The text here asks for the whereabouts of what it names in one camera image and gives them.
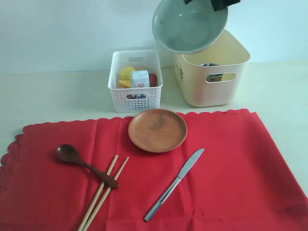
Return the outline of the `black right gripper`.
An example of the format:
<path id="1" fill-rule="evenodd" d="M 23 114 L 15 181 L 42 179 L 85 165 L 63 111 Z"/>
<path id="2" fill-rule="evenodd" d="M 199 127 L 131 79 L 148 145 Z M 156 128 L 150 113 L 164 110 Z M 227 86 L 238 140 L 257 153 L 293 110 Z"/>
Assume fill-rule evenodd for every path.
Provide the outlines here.
<path id="1" fill-rule="evenodd" d="M 211 4 L 213 7 L 213 10 L 215 12 L 221 11 L 228 7 L 228 5 L 233 5 L 241 2 L 241 0 L 212 0 Z"/>

